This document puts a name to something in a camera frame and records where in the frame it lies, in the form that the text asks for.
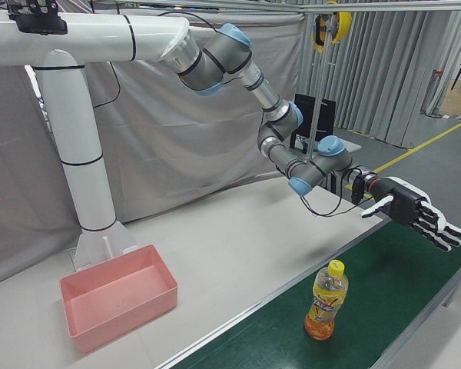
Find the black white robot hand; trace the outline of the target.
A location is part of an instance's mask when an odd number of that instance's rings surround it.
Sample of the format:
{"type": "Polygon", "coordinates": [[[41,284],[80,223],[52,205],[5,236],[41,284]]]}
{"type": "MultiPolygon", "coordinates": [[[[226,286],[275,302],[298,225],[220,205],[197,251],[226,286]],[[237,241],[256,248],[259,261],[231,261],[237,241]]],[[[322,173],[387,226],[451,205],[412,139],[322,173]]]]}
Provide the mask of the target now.
{"type": "Polygon", "coordinates": [[[362,218],[383,212],[444,252],[461,246],[461,228],[446,220],[441,210],[432,205],[425,191],[402,178],[374,176],[366,181],[365,192],[373,197],[375,204],[362,211],[362,218]]]}

